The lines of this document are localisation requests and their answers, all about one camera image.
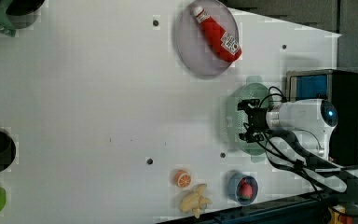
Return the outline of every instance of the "orange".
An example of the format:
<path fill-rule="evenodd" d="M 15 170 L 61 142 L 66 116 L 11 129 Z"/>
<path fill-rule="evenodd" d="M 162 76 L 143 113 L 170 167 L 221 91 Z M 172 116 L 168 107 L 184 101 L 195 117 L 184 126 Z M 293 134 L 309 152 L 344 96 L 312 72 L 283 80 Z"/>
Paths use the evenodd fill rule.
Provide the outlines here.
<path fill-rule="evenodd" d="M 191 176 L 183 170 L 180 170 L 175 176 L 175 183 L 179 188 L 185 188 L 191 183 Z"/>

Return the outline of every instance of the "white table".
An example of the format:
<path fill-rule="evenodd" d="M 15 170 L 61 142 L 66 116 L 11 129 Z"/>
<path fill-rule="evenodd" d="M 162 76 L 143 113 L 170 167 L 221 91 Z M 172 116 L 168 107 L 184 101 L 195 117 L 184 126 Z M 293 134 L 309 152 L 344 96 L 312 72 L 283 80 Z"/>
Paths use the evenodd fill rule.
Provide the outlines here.
<path fill-rule="evenodd" d="M 188 217 L 170 182 L 179 168 L 191 172 L 191 187 L 208 185 L 206 212 L 239 206 L 225 194 L 232 170 L 257 179 L 256 203 L 311 191 L 229 146 L 225 100 L 249 76 L 270 86 L 288 70 L 335 68 L 338 35 L 232 10 L 243 55 L 224 74 L 200 77 L 172 42 L 190 2 L 49 1 L 32 27 L 0 36 L 0 127 L 18 143 L 0 173 L 0 224 Z"/>

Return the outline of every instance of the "green plate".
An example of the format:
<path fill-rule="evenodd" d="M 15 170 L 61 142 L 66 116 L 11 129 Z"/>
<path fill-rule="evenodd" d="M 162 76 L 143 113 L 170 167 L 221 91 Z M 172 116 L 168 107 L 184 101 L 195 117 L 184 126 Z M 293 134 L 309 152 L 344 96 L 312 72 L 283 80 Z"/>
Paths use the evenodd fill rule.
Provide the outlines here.
<path fill-rule="evenodd" d="M 227 99 L 228 138 L 235 148 L 239 148 L 252 156 L 263 154 L 264 149 L 257 143 L 247 143 L 240 140 L 239 134 L 246 132 L 243 123 L 248 122 L 248 116 L 244 111 L 238 111 L 237 105 L 240 101 L 246 99 L 260 99 L 261 101 L 268 94 L 269 90 L 266 86 L 259 82 L 253 82 L 240 87 Z M 268 106 L 268 101 L 265 101 L 262 106 Z"/>

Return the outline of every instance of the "white robotic arm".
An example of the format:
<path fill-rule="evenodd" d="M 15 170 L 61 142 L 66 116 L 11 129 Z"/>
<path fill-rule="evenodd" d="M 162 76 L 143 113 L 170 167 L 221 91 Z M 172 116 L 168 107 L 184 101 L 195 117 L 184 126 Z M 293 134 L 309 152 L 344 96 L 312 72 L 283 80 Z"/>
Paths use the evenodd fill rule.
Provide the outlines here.
<path fill-rule="evenodd" d="M 339 203 L 358 206 L 358 170 L 328 160 L 330 137 L 338 123 L 334 106 L 322 99 L 270 108 L 260 108 L 258 102 L 253 99 L 238 104 L 249 120 L 240 139 L 260 144 L 266 137 L 266 154 L 272 166 L 302 176 Z"/>
<path fill-rule="evenodd" d="M 301 145 L 315 143 L 313 136 L 318 145 L 307 148 L 328 160 L 330 137 L 338 124 L 337 111 L 331 103 L 313 99 L 276 105 L 267 112 L 266 122 L 271 130 L 308 132 L 301 134 Z"/>

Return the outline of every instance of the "red ketchup bottle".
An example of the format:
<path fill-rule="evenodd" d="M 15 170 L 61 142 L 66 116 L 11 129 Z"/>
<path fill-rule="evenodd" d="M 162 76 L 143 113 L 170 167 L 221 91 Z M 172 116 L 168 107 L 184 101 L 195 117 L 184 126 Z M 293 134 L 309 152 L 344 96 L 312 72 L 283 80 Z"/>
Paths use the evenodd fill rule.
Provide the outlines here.
<path fill-rule="evenodd" d="M 199 22 L 205 36 L 214 52 L 224 61 L 232 63 L 237 60 L 242 50 L 234 36 L 230 35 L 223 27 L 219 25 L 203 7 L 193 8 L 193 15 Z"/>

